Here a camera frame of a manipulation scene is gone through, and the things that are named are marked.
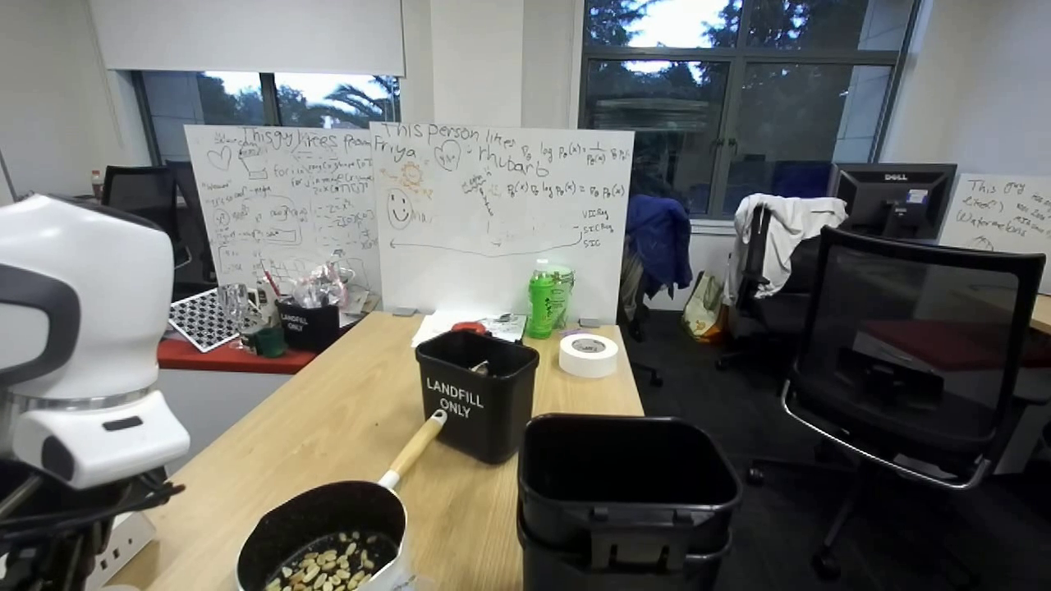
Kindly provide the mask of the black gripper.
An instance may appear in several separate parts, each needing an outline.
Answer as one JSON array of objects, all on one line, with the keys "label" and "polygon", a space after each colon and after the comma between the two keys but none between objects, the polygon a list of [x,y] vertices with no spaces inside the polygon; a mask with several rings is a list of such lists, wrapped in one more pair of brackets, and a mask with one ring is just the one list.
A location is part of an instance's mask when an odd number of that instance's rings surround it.
[{"label": "black gripper", "polygon": [[0,476],[0,591],[85,591],[116,519],[167,506],[179,492],[183,487],[164,465],[73,489],[5,459]]}]

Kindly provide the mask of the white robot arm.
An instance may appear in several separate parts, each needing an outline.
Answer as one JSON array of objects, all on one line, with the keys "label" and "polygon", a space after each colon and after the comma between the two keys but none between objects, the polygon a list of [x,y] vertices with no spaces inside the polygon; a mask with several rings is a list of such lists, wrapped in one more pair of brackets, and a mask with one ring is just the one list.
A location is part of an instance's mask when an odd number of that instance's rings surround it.
[{"label": "white robot arm", "polygon": [[82,591],[112,521],[170,501],[190,447],[156,386],[170,237],[31,193],[0,210],[2,591]]}]

